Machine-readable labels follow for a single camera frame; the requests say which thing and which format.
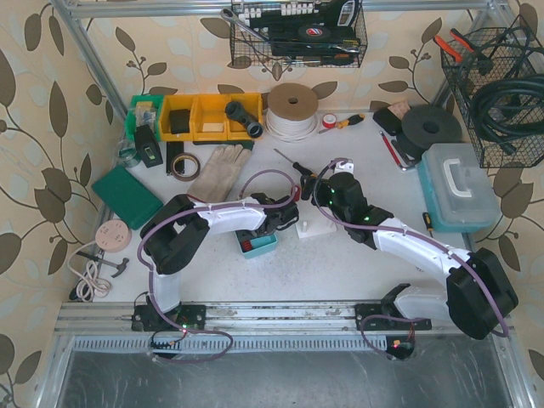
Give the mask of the red spring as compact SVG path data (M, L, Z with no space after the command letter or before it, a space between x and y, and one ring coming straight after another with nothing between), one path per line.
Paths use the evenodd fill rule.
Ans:
M294 201L299 201L300 200L300 195L301 195L301 187L299 185L296 185L293 189L294 191L294 198L293 200Z
M250 241L241 241L241 249L243 252L250 252L252 250L252 243Z

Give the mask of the beige work glove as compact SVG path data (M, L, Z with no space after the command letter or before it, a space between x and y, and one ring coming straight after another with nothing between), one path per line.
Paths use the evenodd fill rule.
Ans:
M218 146L188 194L206 203L225 201L251 154L241 144Z

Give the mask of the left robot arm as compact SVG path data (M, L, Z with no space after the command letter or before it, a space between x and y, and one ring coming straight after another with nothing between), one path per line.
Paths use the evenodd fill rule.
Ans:
M178 283L206 237L235 232L246 239L273 235L299 220L297 203L254 193L238 201L201 203L186 194L171 199L140 231L137 259L149 269L146 304L136 306L132 329L156 332L182 325Z

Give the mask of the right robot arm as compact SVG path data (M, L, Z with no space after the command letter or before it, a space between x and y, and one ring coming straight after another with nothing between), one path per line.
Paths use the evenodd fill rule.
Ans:
M404 287L394 298L400 319L452 322L472 339L507 337L505 321L519 304L498 257L486 248L455 248L410 228L391 212L367 202L353 164L331 161L319 174L301 174L301 198L349 237L373 250L388 252L428 273L440 288Z

